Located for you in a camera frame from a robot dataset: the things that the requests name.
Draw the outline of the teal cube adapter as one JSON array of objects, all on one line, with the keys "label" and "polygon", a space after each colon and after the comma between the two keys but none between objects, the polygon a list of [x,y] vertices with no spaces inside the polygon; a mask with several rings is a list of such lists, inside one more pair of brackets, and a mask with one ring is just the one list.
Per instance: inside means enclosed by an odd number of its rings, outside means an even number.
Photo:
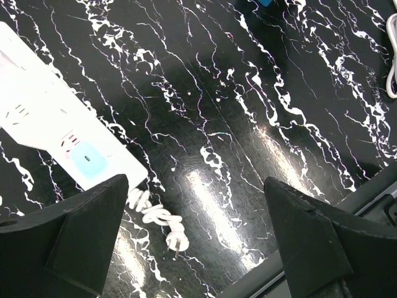
[{"label": "teal cube adapter", "polygon": [[105,158],[87,142],[79,142],[69,153],[77,169],[87,179],[98,176],[107,166]]}]

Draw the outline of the white multicolour power strip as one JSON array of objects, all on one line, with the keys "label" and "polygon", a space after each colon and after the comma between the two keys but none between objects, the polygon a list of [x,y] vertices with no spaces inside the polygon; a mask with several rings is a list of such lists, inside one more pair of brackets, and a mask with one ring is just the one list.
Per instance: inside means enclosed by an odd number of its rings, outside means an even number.
[{"label": "white multicolour power strip", "polygon": [[125,174],[130,189],[148,170],[66,83],[1,23],[1,127],[20,145],[47,151],[84,190]]}]

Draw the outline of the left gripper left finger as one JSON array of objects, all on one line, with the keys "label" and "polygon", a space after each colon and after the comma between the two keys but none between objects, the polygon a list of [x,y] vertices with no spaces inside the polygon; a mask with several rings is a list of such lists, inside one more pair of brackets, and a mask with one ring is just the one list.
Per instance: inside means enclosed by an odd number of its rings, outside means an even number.
[{"label": "left gripper left finger", "polygon": [[118,174],[1,222],[1,297],[99,297],[128,194]]}]

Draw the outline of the white cube socket adapter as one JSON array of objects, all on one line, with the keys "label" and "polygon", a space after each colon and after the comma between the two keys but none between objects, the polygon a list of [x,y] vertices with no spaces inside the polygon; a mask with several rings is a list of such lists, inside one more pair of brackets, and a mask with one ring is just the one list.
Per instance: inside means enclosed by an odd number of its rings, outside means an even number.
[{"label": "white cube socket adapter", "polygon": [[41,76],[1,52],[1,128],[18,144],[46,150],[73,126]]}]

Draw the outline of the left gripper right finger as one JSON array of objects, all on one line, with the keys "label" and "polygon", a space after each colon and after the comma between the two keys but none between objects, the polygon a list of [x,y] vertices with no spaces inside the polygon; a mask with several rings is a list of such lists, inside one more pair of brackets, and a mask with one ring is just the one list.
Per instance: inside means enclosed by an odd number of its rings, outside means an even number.
[{"label": "left gripper right finger", "polygon": [[268,177],[265,199],[292,297],[396,297],[396,229]]}]

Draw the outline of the blue cube adapter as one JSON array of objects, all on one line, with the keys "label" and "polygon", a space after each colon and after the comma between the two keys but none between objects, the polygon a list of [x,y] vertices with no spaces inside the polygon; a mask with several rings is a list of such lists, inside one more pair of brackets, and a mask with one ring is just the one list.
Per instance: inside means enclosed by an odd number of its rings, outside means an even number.
[{"label": "blue cube adapter", "polygon": [[264,7],[268,7],[269,5],[271,5],[273,3],[274,0],[252,0],[257,4],[260,4]]}]

